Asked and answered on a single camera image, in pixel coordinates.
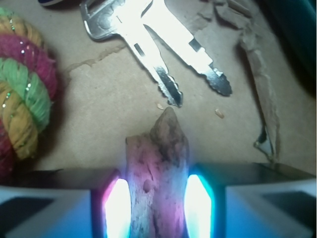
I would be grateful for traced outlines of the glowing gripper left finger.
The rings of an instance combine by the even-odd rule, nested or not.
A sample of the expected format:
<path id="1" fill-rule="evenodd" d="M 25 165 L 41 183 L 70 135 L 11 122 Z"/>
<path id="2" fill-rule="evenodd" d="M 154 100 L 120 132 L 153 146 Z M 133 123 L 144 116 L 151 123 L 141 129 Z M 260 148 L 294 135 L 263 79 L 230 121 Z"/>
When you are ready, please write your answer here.
<path id="1" fill-rule="evenodd" d="M 131 204 L 120 171 L 33 171 L 0 187 L 3 238 L 127 238 Z"/>

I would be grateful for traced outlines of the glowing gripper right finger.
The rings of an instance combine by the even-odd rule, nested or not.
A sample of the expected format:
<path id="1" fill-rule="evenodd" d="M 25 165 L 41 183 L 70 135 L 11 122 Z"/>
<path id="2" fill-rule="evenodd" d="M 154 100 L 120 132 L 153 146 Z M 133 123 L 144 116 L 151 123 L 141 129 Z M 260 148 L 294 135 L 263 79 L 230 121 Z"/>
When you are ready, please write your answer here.
<path id="1" fill-rule="evenodd" d="M 281 163 L 198 163 L 184 212 L 190 238 L 314 238 L 317 179 Z"/>

